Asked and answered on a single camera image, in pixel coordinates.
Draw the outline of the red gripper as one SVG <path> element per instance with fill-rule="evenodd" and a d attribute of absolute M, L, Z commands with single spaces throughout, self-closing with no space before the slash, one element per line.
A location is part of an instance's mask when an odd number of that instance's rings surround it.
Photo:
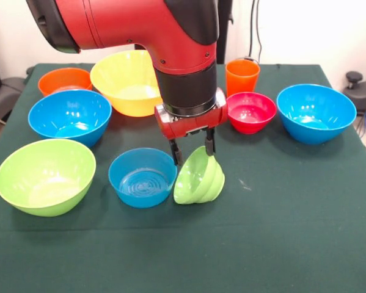
<path fill-rule="evenodd" d="M 216 89 L 215 105 L 203 115 L 196 117 L 178 117 L 168 113 L 163 104 L 155 107 L 155 118 L 158 126 L 169 145 L 176 166 L 182 166 L 182 153 L 176 140 L 185 137 L 189 133 L 198 130 L 206 130 L 205 149 L 208 156 L 213 156 L 216 152 L 214 141 L 214 128 L 227 121 L 227 103 L 226 97 L 221 88 Z"/>

